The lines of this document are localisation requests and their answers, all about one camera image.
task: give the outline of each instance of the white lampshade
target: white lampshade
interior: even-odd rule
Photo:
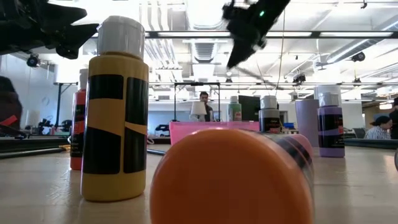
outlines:
[[[194,101],[192,102],[191,115],[206,115],[205,102]]]

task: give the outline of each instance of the lamp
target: lamp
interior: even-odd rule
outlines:
[[[192,103],[192,109],[191,109],[191,120],[193,121],[205,121],[205,116],[206,112],[206,106],[205,102],[201,101],[195,101]]]

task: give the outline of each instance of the wooden table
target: wooden table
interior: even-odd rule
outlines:
[[[169,146],[153,148],[167,150]],[[394,151],[346,149],[345,159],[314,159],[316,223],[397,223]],[[117,203],[84,201],[80,173],[69,170],[68,154],[1,160],[0,223],[150,223],[149,186],[160,158],[148,155],[145,194]]]

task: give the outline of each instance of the computer monitor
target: computer monitor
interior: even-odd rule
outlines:
[[[242,121],[259,121],[260,98],[256,96],[238,96],[242,105]]]

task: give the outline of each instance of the lavender paint bottle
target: lavender paint bottle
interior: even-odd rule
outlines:
[[[343,110],[335,93],[319,94],[318,139],[321,157],[344,157]]]

